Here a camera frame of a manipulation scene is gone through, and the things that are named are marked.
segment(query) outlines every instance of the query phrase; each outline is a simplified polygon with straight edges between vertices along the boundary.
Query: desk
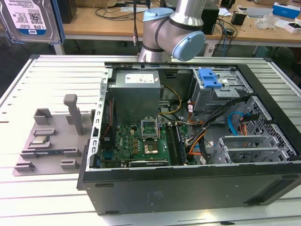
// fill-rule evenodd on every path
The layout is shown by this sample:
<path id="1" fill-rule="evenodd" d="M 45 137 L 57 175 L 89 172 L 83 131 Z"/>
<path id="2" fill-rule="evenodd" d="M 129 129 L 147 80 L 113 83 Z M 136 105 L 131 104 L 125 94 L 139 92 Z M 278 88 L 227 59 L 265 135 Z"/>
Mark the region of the desk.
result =
<path id="1" fill-rule="evenodd" d="M 257 7 L 257 8 L 271 8 L 271 6 L 259 5 L 247 0 L 236 0 L 236 4 L 230 11 L 234 11 L 238 5 L 241 7 Z M 280 17 L 283 20 L 292 21 L 290 18 Z M 223 17 L 223 20 L 231 23 L 231 16 Z M 233 39 L 233 45 L 253 45 L 253 46 L 279 46 L 279 47 L 301 47 L 301 35 L 291 34 L 283 28 L 276 27 L 273 29 L 259 30 L 255 27 L 254 18 L 245 18 L 242 26 L 236 26 L 238 35 Z M 221 35 L 220 26 L 216 26 L 214 33 L 216 36 Z"/>
<path id="2" fill-rule="evenodd" d="M 270 7 L 258 5 L 247 0 L 236 0 L 236 4 L 230 11 L 234 11 L 237 5 L 242 7 Z M 112 16 L 128 14 L 127 12 L 115 12 Z M 142 20 L 143 14 L 137 15 Z M 224 17 L 225 21 L 231 21 L 231 17 Z M 275 30 L 258 30 L 254 26 L 256 19 L 247 18 L 238 29 L 237 37 L 232 41 L 234 45 L 253 45 L 253 46 L 280 46 L 280 47 L 301 47 L 301 34 L 291 34 L 286 30 L 276 27 Z M 78 40 L 133 40 L 133 21 L 110 21 L 95 15 L 93 8 L 78 8 L 76 16 L 70 24 L 64 24 L 66 39 Z M 137 21 L 139 40 L 143 40 L 143 24 Z M 213 35 L 206 35 L 207 48 L 206 57 L 211 57 L 215 45 L 222 36 L 221 28 L 216 26 Z M 64 54 L 61 45 L 55 45 L 56 53 Z"/>
<path id="3" fill-rule="evenodd" d="M 32 116 L 36 109 L 48 107 L 53 114 L 68 113 L 63 104 L 64 95 L 75 93 L 80 110 L 89 112 L 95 108 L 98 99 L 100 75 L 97 72 L 105 61 L 119 62 L 121 58 L 123 62 L 135 62 L 133 56 L 40 56 L 25 64 L 0 99 L 1 226 L 197 226 L 205 223 L 220 225 L 221 221 L 244 226 L 301 224 L 301 186 L 269 206 L 99 217 L 87 193 L 76 189 L 78 174 L 14 177 L 13 166 L 34 124 Z M 300 90 L 273 63 L 262 58 L 196 57 L 191 60 L 194 63 L 200 61 L 248 64 L 294 124 L 298 124 Z"/>

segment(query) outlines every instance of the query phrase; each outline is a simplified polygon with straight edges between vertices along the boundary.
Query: sticker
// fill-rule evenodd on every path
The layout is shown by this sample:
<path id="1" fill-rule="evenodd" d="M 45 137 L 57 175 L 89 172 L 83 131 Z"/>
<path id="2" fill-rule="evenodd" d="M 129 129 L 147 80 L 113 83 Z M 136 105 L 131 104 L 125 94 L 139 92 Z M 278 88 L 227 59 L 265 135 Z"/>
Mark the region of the sticker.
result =
<path id="1" fill-rule="evenodd" d="M 193 113 L 193 106 L 192 105 L 188 105 L 188 111 Z"/>
<path id="2" fill-rule="evenodd" d="M 201 156 L 201 159 L 200 159 L 200 160 L 201 160 L 201 163 L 203 163 L 203 165 L 206 165 L 207 162 L 206 162 L 206 159 L 204 159 L 203 156 Z"/>
<path id="3" fill-rule="evenodd" d="M 126 83 L 155 83 L 153 74 L 126 74 Z"/>
<path id="4" fill-rule="evenodd" d="M 40 8 L 32 0 L 4 0 L 15 27 L 22 33 L 42 35 L 46 25 Z"/>
<path id="5" fill-rule="evenodd" d="M 163 191 L 148 192 L 147 197 L 146 197 L 146 205 L 147 206 L 155 206 L 156 203 L 160 204 L 160 203 L 162 203 L 163 198 L 164 198 Z"/>
<path id="6" fill-rule="evenodd" d="M 213 141 L 209 141 L 208 145 L 206 145 L 205 147 L 213 147 Z"/>
<path id="7" fill-rule="evenodd" d="M 228 83 L 228 81 L 226 79 L 219 79 L 218 80 L 220 83 Z"/>
<path id="8" fill-rule="evenodd" d="M 35 154 L 49 154 L 48 152 L 35 152 Z"/>

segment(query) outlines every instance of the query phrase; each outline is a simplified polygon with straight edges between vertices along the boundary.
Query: white box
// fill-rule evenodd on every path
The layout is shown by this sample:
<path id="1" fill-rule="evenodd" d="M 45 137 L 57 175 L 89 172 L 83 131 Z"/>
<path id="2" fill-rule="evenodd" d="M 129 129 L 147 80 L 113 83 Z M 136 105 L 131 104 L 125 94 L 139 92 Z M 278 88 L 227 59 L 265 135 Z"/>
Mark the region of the white box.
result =
<path id="1" fill-rule="evenodd" d="M 288 23 L 284 26 L 284 29 L 290 33 L 301 33 L 301 25 L 296 22 Z"/>

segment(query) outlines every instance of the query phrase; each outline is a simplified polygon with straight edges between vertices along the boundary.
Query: gray 3d printed holder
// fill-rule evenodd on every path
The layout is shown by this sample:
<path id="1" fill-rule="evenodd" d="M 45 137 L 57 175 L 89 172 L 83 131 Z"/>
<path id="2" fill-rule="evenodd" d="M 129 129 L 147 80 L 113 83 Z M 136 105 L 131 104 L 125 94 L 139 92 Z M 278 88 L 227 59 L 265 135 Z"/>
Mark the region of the gray 3d printed holder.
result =
<path id="1" fill-rule="evenodd" d="M 52 115 L 47 108 L 37 109 L 35 124 L 20 154 L 13 175 L 78 173 L 85 145 L 90 139 L 89 114 L 81 115 L 77 96 L 67 94 L 64 104 L 70 115 Z"/>

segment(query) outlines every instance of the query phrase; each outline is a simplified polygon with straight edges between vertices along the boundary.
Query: slotted aluminum surface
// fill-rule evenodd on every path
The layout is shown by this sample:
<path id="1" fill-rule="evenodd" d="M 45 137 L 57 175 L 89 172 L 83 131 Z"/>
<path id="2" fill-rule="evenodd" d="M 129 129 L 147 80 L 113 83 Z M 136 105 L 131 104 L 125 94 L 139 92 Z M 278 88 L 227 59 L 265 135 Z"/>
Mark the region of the slotted aluminum surface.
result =
<path id="1" fill-rule="evenodd" d="M 63 97 L 66 93 L 75 93 L 80 110 L 89 112 L 98 100 L 104 62 L 126 61 L 135 62 L 135 58 L 41 56 L 27 62 L 0 99 L 0 225 L 82 226 L 92 223 L 98 226 L 170 226 L 208 223 L 212 226 L 220 225 L 221 221 L 244 226 L 301 224 L 301 187 L 270 206 L 99 217 L 87 193 L 76 189 L 78 174 L 14 177 L 13 166 L 34 123 L 32 116 L 36 108 L 48 107 L 53 114 L 67 113 Z M 289 84 L 286 76 L 273 68 L 272 63 L 254 58 L 215 57 L 192 61 L 200 64 L 248 64 L 301 129 L 300 93 L 294 91 L 297 88 Z"/>

